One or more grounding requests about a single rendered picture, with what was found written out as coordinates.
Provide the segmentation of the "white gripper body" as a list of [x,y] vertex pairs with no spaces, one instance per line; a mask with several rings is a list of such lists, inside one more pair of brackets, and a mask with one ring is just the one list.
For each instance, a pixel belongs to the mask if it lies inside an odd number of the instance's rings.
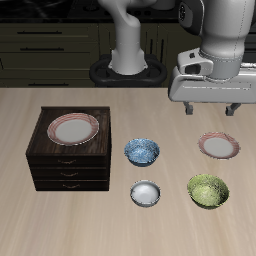
[[256,63],[242,63],[239,74],[228,81],[213,83],[202,75],[171,74],[168,97],[177,102],[256,103]]

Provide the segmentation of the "blue bowl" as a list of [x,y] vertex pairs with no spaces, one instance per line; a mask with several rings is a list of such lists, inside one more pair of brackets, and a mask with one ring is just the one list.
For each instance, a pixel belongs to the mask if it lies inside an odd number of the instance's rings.
[[127,159],[138,167],[146,167],[155,162],[160,155],[158,144],[146,138],[137,138],[129,141],[124,147]]

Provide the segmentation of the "green bowl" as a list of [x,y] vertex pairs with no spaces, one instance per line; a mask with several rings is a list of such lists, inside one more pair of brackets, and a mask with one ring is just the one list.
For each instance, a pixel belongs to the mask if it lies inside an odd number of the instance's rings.
[[187,191],[194,203],[204,209],[216,209],[223,205],[230,196],[226,183],[210,174],[192,177],[187,184]]

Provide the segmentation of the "white bowl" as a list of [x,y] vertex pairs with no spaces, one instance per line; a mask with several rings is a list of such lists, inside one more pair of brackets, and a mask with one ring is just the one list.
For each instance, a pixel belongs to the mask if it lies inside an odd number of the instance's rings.
[[140,207],[152,207],[158,203],[161,197],[160,187],[149,180],[135,182],[130,189],[132,201]]

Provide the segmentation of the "small red-rimmed white plate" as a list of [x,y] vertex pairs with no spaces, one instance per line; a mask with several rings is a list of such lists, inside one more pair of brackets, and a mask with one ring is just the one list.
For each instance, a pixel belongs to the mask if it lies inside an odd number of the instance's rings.
[[209,132],[198,140],[200,151],[214,159],[230,159],[240,152],[239,143],[230,135],[222,132]]

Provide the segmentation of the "large red-rimmed white plate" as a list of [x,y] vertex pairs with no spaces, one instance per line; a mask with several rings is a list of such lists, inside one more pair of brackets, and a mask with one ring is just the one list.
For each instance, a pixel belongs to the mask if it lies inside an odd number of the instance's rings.
[[52,121],[47,135],[56,144],[73,146],[90,141],[98,131],[99,122],[95,117],[85,113],[69,113]]

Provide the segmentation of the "dark wooden cabinet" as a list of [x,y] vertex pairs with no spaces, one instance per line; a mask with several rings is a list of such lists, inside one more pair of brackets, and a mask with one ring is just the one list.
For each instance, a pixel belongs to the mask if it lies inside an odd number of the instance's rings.
[[[52,142],[48,126],[69,113],[92,115],[99,122],[99,132],[80,145]],[[42,107],[26,158],[37,191],[108,191],[111,151],[109,107]]]

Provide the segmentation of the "dark kitchen cupboards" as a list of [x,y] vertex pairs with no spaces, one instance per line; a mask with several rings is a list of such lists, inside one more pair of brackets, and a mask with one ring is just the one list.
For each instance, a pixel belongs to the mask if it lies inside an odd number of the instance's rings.
[[[173,10],[129,8],[141,22],[141,48],[169,74],[178,53],[200,38]],[[0,0],[0,87],[94,87],[90,66],[115,48],[112,17],[98,0]]]

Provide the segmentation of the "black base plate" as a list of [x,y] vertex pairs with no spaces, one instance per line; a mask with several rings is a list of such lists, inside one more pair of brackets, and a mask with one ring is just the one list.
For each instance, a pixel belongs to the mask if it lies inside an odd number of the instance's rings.
[[112,57],[103,54],[89,72],[90,79],[99,88],[158,88],[167,78],[167,69],[156,56],[145,56],[147,69],[135,75],[121,75],[108,67]]

